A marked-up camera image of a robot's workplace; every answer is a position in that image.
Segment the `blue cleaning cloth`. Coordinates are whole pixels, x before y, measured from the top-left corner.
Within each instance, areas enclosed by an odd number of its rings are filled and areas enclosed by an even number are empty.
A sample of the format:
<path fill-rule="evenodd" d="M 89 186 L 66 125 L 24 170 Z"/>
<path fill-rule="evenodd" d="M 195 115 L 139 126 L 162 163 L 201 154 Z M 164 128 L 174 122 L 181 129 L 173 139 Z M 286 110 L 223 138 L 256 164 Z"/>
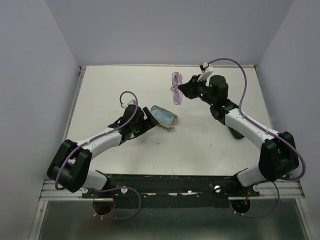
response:
<path fill-rule="evenodd" d="M 175 119 L 175 115 L 173 113 L 170 113 L 167 110 L 164 110 L 162 108 L 154 107 L 151 110 L 151 113 L 155 119 L 157 119 L 160 122 L 169 124 L 169 125 L 171 125 Z"/>

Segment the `purple lens sunglasses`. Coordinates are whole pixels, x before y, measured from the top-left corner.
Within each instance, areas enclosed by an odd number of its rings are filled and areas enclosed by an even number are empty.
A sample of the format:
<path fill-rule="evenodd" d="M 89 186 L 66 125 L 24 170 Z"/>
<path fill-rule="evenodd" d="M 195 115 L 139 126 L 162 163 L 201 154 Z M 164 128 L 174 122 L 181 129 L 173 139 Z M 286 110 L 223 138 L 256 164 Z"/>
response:
<path fill-rule="evenodd" d="M 179 72 L 173 72 L 171 76 L 171 86 L 176 86 L 177 90 L 173 92 L 173 103 L 175 105 L 180 105 L 182 102 L 182 93 L 178 89 L 178 86 L 183 83 L 183 77 Z"/>

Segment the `marbled glasses case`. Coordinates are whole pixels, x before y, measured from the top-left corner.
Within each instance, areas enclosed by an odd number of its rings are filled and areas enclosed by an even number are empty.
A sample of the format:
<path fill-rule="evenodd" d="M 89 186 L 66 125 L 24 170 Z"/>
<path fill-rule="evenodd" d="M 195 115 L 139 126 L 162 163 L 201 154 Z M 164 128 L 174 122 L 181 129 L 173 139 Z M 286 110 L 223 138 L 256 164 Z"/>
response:
<path fill-rule="evenodd" d="M 153 105 L 150 112 L 152 116 L 158 121 L 159 125 L 168 130 L 173 129 L 178 123 L 178 116 L 165 108 Z"/>

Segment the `black glasses case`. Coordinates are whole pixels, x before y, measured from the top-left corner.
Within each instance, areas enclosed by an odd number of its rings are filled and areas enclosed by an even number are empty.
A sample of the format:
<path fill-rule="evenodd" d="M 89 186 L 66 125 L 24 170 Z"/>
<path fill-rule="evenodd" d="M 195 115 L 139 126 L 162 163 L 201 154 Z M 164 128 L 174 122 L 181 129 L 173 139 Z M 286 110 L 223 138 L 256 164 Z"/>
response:
<path fill-rule="evenodd" d="M 228 130 L 230 131 L 231 135 L 232 135 L 236 140 L 240 140 L 240 139 L 243 139 L 243 138 L 244 138 L 244 136 L 243 136 L 240 132 L 238 132 L 237 130 L 235 130 L 235 129 L 229 127 L 229 126 L 228 126 L 227 128 L 228 128 Z"/>

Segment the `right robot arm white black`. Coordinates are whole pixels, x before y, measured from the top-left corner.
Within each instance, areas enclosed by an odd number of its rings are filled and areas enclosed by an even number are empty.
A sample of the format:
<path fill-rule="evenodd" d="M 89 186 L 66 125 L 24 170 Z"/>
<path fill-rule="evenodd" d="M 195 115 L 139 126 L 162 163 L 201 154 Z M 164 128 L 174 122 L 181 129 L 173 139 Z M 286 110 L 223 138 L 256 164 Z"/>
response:
<path fill-rule="evenodd" d="M 262 182 L 274 182 L 299 166 L 294 152 L 295 141 L 289 132 L 279 133 L 258 122 L 245 118 L 238 105 L 228 98 L 229 86 L 221 75 L 209 80 L 200 80 L 194 75 L 187 83 L 177 88 L 188 99 L 200 98 L 209 104 L 214 119 L 227 126 L 236 138 L 245 137 L 260 151 L 257 165 L 235 174 L 236 180 L 230 183 L 230 191 L 241 196 L 248 187 Z"/>

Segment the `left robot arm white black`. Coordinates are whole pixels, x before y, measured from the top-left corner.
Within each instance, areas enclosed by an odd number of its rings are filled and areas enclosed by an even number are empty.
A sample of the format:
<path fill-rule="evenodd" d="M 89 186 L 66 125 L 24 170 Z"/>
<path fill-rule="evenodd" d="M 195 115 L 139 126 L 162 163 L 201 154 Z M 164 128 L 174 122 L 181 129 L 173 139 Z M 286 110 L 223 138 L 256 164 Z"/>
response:
<path fill-rule="evenodd" d="M 99 197 L 110 194 L 108 176 L 98 170 L 90 170 L 91 161 L 105 151 L 118 147 L 124 142 L 157 126 L 159 122 L 147 107 L 128 105 L 123 116 L 105 130 L 78 142 L 64 140 L 58 148 L 47 170 L 47 177 L 55 181 L 58 189 L 75 193 L 81 188 L 93 190 Z"/>

